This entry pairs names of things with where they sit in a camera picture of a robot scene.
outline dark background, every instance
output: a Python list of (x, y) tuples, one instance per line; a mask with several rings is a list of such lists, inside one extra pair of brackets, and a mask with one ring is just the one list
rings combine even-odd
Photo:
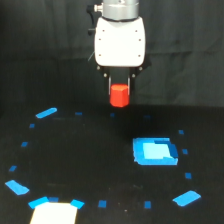
[[(86, 6), (101, 3), (0, 0), (2, 109), (109, 103), (94, 57), (88, 62), (94, 37)], [(224, 105), (223, 9), (220, 0), (140, 0), (152, 66), (137, 78), (133, 104)]]

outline black surface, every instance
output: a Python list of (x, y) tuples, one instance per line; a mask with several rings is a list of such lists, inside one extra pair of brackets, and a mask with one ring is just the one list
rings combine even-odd
[[(1, 223), (29, 223), (28, 202), (44, 196), (85, 202), (77, 224), (223, 222), (223, 109), (76, 105), (59, 106), (54, 115), (36, 119), (45, 109), (12, 107), (0, 120)], [(178, 149), (178, 166), (135, 163), (136, 137), (169, 137)], [(182, 154), (183, 148), (189, 155)], [(12, 165), (17, 169), (9, 173)], [(30, 192), (15, 195), (4, 184), (12, 179)], [(184, 208), (172, 202), (188, 190), (202, 198)], [(107, 201), (106, 209), (98, 208), (99, 200)], [(151, 201), (150, 210), (144, 201)]]
[[(90, 65), (94, 57), (87, 61), (94, 36), (87, 33), (86, 7), (101, 3), (0, 1), (3, 109), (11, 103), (108, 103)], [(137, 78), (134, 103), (224, 106), (223, 8), (220, 0), (140, 1), (152, 66)], [(101, 13), (93, 16), (97, 22)]]

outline blue tape strip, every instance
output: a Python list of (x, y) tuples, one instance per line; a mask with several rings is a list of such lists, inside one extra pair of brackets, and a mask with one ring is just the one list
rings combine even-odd
[(197, 194), (194, 191), (188, 191), (187, 193), (174, 198), (173, 201), (176, 202), (179, 206), (183, 207), (199, 198), (201, 198), (201, 195)]
[(11, 180), (5, 183), (6, 186), (8, 186), (14, 193), (16, 193), (17, 195), (22, 195), (22, 194), (26, 194), (29, 189), (18, 184), (16, 181)]
[(179, 130), (179, 134), (180, 135), (184, 135), (184, 131), (183, 130)]
[(191, 173), (185, 173), (186, 179), (192, 179)]
[(82, 208), (82, 206), (84, 205), (85, 203), (84, 202), (81, 202), (81, 201), (77, 201), (77, 200), (73, 200), (71, 202), (71, 205), (73, 205), (74, 207), (80, 209)]
[(188, 154), (187, 149), (182, 149), (182, 152), (183, 152), (184, 155), (187, 155)]
[(23, 142), (21, 147), (26, 147), (28, 145), (28, 142)]
[(75, 115), (82, 116), (82, 112), (76, 112)]
[(57, 111), (57, 108), (50, 108), (36, 115), (37, 118), (41, 119), (47, 117)]
[(145, 201), (145, 208), (150, 209), (151, 208), (151, 202), (150, 201)]
[(145, 118), (145, 119), (150, 119), (151, 116), (150, 116), (150, 115), (144, 115), (144, 118)]
[(43, 198), (39, 198), (35, 201), (31, 201), (28, 203), (28, 205), (30, 206), (30, 208), (34, 209), (35, 207), (37, 207), (38, 205), (44, 204), (46, 202), (49, 202), (47, 197), (43, 197)]
[(98, 204), (98, 207), (99, 208), (106, 208), (107, 207), (107, 201), (100, 200), (99, 204)]
[(35, 127), (35, 124), (30, 124), (30, 128), (34, 128)]
[(48, 198), (49, 202), (58, 202), (58, 198), (55, 198), (55, 197), (51, 197), (51, 198)]
[(11, 166), (11, 168), (9, 169), (9, 172), (14, 172), (16, 168), (17, 166)]

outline blue outline square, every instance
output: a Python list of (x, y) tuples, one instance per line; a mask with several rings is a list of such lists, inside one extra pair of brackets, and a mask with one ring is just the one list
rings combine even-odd
[(155, 144), (166, 144), (168, 146), (172, 145), (169, 138), (137, 138), (133, 139), (133, 151), (134, 151), (134, 161), (140, 165), (177, 165), (178, 158), (172, 156), (172, 158), (163, 158), (163, 159), (145, 159), (143, 144), (144, 143), (155, 143)]

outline white square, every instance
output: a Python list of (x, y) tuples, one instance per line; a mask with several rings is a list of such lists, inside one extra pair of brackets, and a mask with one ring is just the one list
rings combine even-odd
[(50, 203), (38, 205), (30, 224), (74, 224), (77, 208), (69, 203)]
[(166, 144), (143, 143), (143, 151), (145, 159), (173, 158)]

